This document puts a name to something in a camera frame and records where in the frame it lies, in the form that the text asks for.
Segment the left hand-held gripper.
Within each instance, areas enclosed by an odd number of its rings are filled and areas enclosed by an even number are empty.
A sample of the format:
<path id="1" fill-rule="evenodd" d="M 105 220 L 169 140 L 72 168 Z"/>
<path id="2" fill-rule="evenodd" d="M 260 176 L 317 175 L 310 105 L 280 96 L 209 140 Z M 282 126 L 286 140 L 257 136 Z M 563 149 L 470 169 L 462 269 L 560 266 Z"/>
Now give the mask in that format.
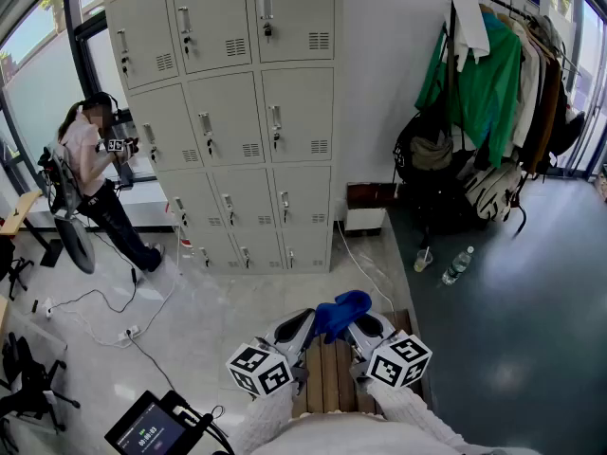
<path id="1" fill-rule="evenodd" d="M 227 360 L 226 368 L 235 385 L 251 396 L 271 396 L 291 384 L 299 394 L 308 370 L 300 357 L 284 354 L 300 354 L 314 333 L 315 315 L 310 308 L 291 312 L 271 323 L 264 338 L 242 343 Z"/>

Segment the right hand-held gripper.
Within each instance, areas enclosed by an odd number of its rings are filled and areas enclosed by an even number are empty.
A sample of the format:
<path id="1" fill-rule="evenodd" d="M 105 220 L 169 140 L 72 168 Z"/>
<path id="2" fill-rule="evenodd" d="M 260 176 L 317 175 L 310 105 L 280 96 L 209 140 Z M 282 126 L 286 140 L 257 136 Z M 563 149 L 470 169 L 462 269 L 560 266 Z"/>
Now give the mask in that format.
<path id="1" fill-rule="evenodd" d="M 387 337 L 379 344 L 379 338 Z M 350 368 L 350 374 L 359 383 L 371 380 L 400 390 L 418 381 L 432 358 L 430 348 L 417 336 L 402 330 L 395 332 L 393 324 L 374 311 L 350 323 L 344 338 L 358 349 L 374 349 L 369 359 L 354 363 Z"/>

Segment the blue cloth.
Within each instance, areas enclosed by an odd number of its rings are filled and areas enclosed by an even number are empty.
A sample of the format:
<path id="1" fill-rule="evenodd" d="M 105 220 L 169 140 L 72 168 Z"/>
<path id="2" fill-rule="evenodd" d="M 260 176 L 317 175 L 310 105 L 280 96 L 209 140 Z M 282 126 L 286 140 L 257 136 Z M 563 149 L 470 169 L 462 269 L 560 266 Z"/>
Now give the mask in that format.
<path id="1" fill-rule="evenodd" d="M 371 297 L 361 290 L 350 290 L 335 297 L 332 303 L 320 303 L 315 311 L 315 336 L 324 344 L 344 339 L 343 332 L 372 306 Z"/>

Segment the grey metal locker cabinet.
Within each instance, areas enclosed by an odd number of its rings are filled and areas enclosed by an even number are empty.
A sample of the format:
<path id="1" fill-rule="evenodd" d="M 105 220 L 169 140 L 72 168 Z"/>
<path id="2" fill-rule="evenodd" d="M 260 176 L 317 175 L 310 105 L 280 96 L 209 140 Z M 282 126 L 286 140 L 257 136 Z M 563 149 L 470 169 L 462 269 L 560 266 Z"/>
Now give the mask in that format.
<path id="1" fill-rule="evenodd" d="M 327 271 L 342 0 L 107 0 L 105 14 L 142 149 L 200 265 Z M 275 163 L 262 72 L 305 67 L 333 70 L 331 158 Z"/>

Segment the person's left forearm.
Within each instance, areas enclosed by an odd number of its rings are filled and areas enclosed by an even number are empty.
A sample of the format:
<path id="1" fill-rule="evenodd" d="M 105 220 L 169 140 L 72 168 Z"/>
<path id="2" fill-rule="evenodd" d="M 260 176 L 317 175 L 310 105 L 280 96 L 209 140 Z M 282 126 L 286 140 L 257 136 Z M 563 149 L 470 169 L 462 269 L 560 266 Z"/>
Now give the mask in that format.
<path id="1" fill-rule="evenodd" d="M 292 418 L 296 394 L 297 384 L 291 383 L 268 397 L 251 402 L 245 418 L 229 437 L 233 453 L 252 455 L 278 436 Z"/>

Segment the person's right forearm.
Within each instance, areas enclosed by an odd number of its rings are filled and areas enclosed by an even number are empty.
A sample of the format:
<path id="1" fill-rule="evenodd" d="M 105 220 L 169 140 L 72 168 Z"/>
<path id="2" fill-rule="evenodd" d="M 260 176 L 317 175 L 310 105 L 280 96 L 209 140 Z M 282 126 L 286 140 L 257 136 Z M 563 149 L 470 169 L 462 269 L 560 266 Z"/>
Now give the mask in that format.
<path id="1" fill-rule="evenodd" d="M 419 428 L 438 442 L 459 452 L 461 448 L 468 445 L 460 434 L 435 415 L 423 399 L 411 389 L 405 387 L 396 391 L 372 380 L 365 384 L 365 390 L 379 404 L 388 421 Z"/>

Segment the black framed glass door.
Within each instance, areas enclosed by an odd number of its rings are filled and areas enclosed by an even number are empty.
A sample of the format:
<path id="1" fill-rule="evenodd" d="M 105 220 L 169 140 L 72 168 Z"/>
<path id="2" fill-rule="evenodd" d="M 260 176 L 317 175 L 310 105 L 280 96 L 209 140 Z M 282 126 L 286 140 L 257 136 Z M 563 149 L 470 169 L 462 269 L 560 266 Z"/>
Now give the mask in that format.
<path id="1" fill-rule="evenodd" d="M 563 43 L 564 85 L 582 131 L 549 173 L 593 180 L 607 161 L 607 0 L 549 0 Z"/>

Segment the wooden slatted platform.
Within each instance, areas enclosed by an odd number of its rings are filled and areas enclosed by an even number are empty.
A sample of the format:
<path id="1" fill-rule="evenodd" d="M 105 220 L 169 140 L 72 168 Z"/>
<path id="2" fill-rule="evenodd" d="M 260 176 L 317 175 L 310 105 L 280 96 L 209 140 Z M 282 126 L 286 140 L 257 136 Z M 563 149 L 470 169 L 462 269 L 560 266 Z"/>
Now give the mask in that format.
<path id="1" fill-rule="evenodd" d="M 407 311 L 385 317 L 393 324 L 395 332 L 402 330 L 408 335 L 413 334 L 410 331 Z M 388 338 L 379 338 L 379 344 Z M 340 338 L 332 344 L 324 344 L 323 337 L 316 337 L 314 333 L 309 346 L 300 354 L 287 354 L 287 357 L 293 359 L 300 357 L 308 370 L 306 384 L 296 396 L 293 414 L 298 416 L 304 413 L 329 413 L 340 410 L 382 415 L 379 404 L 350 374 L 351 366 L 369 359 L 373 350 L 358 349 L 346 339 Z M 421 378 L 407 387 L 421 394 Z"/>

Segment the person's torso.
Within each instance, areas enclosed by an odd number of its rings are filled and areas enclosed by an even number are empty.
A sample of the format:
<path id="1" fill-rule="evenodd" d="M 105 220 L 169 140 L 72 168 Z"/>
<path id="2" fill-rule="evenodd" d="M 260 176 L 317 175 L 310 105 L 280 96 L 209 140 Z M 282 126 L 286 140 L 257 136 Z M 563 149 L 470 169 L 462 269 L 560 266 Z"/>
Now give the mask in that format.
<path id="1" fill-rule="evenodd" d="M 361 413 L 310 414 L 239 455 L 541 455 L 525 447 L 471 444 L 435 416 L 428 427 Z"/>

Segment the clear plastic water bottle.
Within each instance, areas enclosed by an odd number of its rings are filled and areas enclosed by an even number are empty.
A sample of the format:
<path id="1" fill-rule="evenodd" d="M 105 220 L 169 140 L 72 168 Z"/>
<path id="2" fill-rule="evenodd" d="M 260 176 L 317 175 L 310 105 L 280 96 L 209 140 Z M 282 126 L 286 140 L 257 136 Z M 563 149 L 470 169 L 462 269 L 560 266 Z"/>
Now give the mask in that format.
<path id="1" fill-rule="evenodd" d="M 458 278 L 468 269 L 473 253 L 474 247 L 468 246 L 453 259 L 442 275 L 443 284 L 452 285 L 458 280 Z"/>

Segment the white box with brown top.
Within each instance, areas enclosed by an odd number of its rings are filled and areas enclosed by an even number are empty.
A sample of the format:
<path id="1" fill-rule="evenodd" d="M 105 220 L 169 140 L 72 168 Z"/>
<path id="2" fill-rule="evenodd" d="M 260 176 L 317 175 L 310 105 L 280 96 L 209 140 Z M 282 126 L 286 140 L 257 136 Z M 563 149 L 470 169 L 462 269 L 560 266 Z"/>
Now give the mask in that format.
<path id="1" fill-rule="evenodd" d="M 387 208 L 398 201 L 397 183 L 352 183 L 347 185 L 343 220 L 348 234 L 376 233 L 382 229 Z"/>

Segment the black monitor screen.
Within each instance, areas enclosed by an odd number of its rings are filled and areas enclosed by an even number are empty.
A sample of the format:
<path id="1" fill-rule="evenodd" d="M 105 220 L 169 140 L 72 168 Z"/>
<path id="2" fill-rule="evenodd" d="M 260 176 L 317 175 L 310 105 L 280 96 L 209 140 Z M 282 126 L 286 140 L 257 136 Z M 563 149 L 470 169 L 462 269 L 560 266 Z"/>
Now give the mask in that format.
<path id="1" fill-rule="evenodd" d="M 189 455 L 213 420 L 176 391 L 143 395 L 104 435 L 119 455 Z"/>

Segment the white patterned backpack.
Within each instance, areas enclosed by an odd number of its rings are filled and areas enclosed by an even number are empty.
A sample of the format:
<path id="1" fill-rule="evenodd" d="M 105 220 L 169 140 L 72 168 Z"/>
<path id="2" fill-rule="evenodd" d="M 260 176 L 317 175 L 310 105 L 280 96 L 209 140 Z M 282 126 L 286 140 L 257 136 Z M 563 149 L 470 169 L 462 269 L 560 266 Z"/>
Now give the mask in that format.
<path id="1" fill-rule="evenodd" d="M 521 178 L 520 166 L 507 161 L 474 175 L 464 186 L 465 196 L 481 220 L 505 222 Z"/>

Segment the khaki bag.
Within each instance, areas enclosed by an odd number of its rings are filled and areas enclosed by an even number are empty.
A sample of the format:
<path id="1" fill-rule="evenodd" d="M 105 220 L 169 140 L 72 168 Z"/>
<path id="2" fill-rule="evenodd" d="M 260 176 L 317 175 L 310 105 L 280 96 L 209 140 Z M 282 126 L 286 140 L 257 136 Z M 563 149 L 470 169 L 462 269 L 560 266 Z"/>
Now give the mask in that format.
<path id="1" fill-rule="evenodd" d="M 450 136 L 439 136 L 432 142 L 422 136 L 412 138 L 410 144 L 412 166 L 420 171 L 440 171 L 449 167 L 453 155 L 453 142 Z"/>

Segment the black bag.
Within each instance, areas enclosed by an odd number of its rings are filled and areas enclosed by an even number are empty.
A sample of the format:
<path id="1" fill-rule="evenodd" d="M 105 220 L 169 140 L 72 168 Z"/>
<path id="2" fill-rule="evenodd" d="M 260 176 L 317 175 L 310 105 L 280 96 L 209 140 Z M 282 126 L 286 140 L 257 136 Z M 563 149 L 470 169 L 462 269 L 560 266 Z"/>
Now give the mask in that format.
<path id="1" fill-rule="evenodd" d="M 434 112 L 418 112 L 401 131 L 393 148 L 395 173 L 403 183 L 433 190 L 462 189 L 458 178 L 469 159 L 474 154 L 474 146 L 466 134 L 456 125 L 446 131 L 441 119 Z M 452 161 L 448 168 L 440 171 L 420 171 L 412 166 L 410 144 L 413 137 L 424 137 L 437 142 L 439 136 L 451 137 L 453 142 Z"/>

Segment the gray mesh chair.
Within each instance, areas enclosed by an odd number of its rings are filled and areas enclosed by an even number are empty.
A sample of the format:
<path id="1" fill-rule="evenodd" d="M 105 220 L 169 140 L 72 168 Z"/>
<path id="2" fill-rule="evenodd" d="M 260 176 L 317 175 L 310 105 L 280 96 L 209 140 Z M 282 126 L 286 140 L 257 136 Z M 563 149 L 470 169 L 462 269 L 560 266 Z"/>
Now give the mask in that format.
<path id="1" fill-rule="evenodd" d="M 95 271 L 95 253 L 82 222 L 77 218 L 83 194 L 72 171 L 64 145 L 50 143 L 38 160 L 46 182 L 47 202 L 64 249 L 83 273 Z"/>

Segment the black office chair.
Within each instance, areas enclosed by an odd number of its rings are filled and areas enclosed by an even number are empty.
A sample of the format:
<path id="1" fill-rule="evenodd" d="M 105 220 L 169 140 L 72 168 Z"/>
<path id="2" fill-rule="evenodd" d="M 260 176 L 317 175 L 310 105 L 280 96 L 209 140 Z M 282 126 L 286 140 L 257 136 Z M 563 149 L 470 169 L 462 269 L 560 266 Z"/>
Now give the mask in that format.
<path id="1" fill-rule="evenodd" d="M 59 370 L 65 371 L 66 363 L 56 359 L 46 366 L 34 359 L 24 337 L 17 338 L 13 332 L 4 343 L 1 367 L 6 379 L 0 378 L 0 388 L 9 393 L 0 396 L 0 418 L 14 414 L 41 421 L 48 415 L 56 433 L 66 432 L 66 425 L 58 420 L 55 406 L 61 400 L 79 410 L 81 404 L 53 389 L 53 381 Z"/>

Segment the black chair base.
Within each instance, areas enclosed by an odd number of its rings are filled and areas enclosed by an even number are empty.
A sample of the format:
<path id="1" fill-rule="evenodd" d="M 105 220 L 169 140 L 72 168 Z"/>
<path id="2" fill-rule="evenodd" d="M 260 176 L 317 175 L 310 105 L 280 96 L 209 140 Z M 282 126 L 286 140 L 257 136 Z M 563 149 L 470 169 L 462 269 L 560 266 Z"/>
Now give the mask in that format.
<path id="1" fill-rule="evenodd" d="M 34 265 L 32 260 L 15 257 L 15 245 L 9 236 L 0 235 L 0 282 L 9 278 L 9 299 L 15 300 L 14 288 L 19 284 L 24 291 L 28 287 L 21 280 L 21 273 L 29 266 Z"/>

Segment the brown coat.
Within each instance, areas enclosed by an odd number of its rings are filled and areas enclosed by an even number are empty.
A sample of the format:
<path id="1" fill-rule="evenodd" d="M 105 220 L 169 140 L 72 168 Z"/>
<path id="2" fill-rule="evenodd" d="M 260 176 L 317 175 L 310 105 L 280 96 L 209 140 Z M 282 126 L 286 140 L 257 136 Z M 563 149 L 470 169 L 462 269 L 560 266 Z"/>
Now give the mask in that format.
<path id="1" fill-rule="evenodd" d="M 533 175 L 552 134 L 561 88 L 561 65 L 548 59 L 542 98 L 536 107 L 522 151 L 523 170 Z"/>

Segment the black coat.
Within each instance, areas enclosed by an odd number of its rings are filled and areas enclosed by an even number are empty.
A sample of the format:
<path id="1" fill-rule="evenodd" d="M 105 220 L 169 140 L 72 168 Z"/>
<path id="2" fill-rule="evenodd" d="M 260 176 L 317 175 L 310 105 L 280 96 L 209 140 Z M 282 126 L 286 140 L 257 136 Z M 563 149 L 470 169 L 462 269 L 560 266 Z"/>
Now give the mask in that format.
<path id="1" fill-rule="evenodd" d="M 563 155 L 580 137 L 584 122 L 585 112 L 572 110 L 568 95 L 561 83 L 548 152 L 554 157 Z"/>

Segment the cream coat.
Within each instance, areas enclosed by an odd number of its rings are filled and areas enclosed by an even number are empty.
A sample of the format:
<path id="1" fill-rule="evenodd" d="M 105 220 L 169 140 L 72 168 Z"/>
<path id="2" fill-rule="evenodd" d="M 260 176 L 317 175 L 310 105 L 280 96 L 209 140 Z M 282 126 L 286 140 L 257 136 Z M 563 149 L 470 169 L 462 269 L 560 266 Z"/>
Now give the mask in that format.
<path id="1" fill-rule="evenodd" d="M 537 104 L 541 58 L 538 50 L 531 43 L 523 25 L 514 21 L 512 23 L 512 30 L 521 41 L 524 58 L 520 69 L 517 108 L 513 119 L 512 143 L 517 148 L 523 148 Z"/>

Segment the wooden table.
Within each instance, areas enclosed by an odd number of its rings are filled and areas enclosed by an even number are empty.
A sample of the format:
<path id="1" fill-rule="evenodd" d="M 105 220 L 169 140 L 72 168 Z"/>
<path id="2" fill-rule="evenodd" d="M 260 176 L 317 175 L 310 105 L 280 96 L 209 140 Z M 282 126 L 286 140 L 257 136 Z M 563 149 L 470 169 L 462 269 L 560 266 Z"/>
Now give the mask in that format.
<path id="1" fill-rule="evenodd" d="M 45 250 L 44 256 L 40 261 L 41 266 L 54 267 L 64 249 L 64 245 L 60 239 L 52 239 L 47 241 L 38 232 L 38 230 L 28 220 L 28 214 L 34 204 L 42 196 L 40 190 L 28 191 L 23 193 L 13 208 L 9 217 L 5 220 L 4 224 L 0 227 L 0 236 L 15 236 L 20 230 L 21 226 L 25 226 L 36 241 Z"/>

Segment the white shirt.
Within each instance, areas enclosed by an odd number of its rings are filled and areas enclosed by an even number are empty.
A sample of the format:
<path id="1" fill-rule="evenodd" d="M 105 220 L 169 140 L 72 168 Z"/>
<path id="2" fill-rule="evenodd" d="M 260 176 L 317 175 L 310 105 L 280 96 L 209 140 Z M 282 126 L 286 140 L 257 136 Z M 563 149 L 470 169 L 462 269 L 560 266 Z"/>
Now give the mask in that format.
<path id="1" fill-rule="evenodd" d="M 461 73 L 469 53 L 476 64 L 490 53 L 487 29 L 478 0 L 451 0 L 455 8 L 454 55 Z"/>

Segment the black clothes rack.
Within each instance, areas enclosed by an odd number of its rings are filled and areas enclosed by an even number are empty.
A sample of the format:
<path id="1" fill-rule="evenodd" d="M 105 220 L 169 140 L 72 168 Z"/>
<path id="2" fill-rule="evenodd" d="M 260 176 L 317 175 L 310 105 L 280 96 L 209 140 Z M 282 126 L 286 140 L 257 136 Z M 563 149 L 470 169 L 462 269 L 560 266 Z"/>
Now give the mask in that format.
<path id="1" fill-rule="evenodd" d="M 531 43 L 538 50 L 541 58 L 541 75 L 537 107 L 542 98 L 548 59 L 556 60 L 561 65 L 561 83 L 564 86 L 562 60 L 565 58 L 565 52 L 561 36 L 546 16 L 517 9 L 501 0 L 478 1 L 482 13 L 494 15 L 511 30 L 514 21 L 523 25 Z M 415 103 L 415 115 L 418 112 L 434 112 L 441 119 L 443 123 L 442 128 L 446 131 L 452 125 L 456 125 L 451 119 L 451 102 L 455 99 L 457 93 L 456 80 L 458 73 L 456 69 L 456 56 L 454 55 L 454 26 L 455 8 L 450 0 L 435 47 L 432 51 L 425 79 Z M 522 191 L 524 185 L 547 173 L 548 170 L 555 166 L 557 157 L 551 155 L 547 147 L 542 160 L 537 166 L 536 172 L 533 175 L 526 173 L 522 167 L 523 148 L 517 148 L 513 145 L 511 132 L 501 164 L 507 161 L 516 162 L 521 168 L 522 178 L 513 197 L 510 213 L 522 209 Z M 433 190 L 408 185 L 412 191 L 413 207 L 425 238 L 430 238 L 435 234 L 448 234 L 469 228 L 481 228 L 494 222 L 481 220 L 465 196 L 464 186 L 474 175 L 479 171 L 495 167 L 488 161 L 487 142 L 479 148 L 475 146 L 474 148 L 473 156 L 458 175 L 458 178 L 462 180 L 461 190 Z"/>

